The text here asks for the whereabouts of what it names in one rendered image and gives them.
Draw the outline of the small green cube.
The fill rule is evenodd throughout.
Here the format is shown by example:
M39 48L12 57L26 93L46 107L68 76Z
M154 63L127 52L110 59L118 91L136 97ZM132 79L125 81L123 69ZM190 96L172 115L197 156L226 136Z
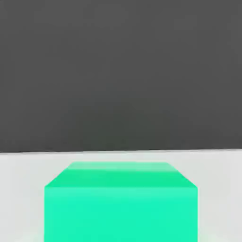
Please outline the small green cube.
M73 162L44 188L44 242L198 242L198 189L166 162Z

